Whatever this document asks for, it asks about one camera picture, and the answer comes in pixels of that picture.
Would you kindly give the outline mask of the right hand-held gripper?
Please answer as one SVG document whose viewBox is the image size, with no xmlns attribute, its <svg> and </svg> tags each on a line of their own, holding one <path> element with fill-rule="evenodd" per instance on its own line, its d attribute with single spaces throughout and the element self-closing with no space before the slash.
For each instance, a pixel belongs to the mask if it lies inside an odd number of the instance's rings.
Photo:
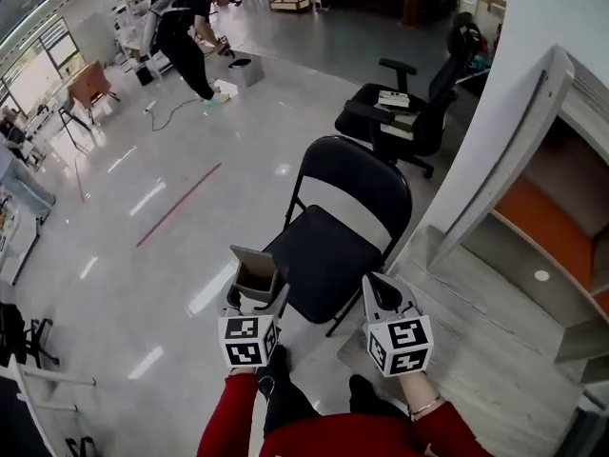
<svg viewBox="0 0 609 457">
<path fill-rule="evenodd" d="M 433 350 L 430 318 L 415 307 L 411 289 L 396 279 L 367 273 L 362 279 L 365 349 L 386 378 L 425 371 Z M 405 309 L 389 313 L 386 309 Z"/>
</svg>

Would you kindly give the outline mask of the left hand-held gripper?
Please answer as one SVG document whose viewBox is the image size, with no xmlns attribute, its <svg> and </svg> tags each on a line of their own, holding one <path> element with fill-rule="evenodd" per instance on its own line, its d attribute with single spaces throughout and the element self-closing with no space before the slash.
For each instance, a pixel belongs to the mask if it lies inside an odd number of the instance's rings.
<svg viewBox="0 0 609 457">
<path fill-rule="evenodd" d="M 289 293 L 285 283 L 271 307 L 253 308 L 241 313 L 239 290 L 231 285 L 226 294 L 227 308 L 220 310 L 218 335 L 229 368 L 260 368 L 268 365 L 279 342 L 279 320 Z"/>
</svg>

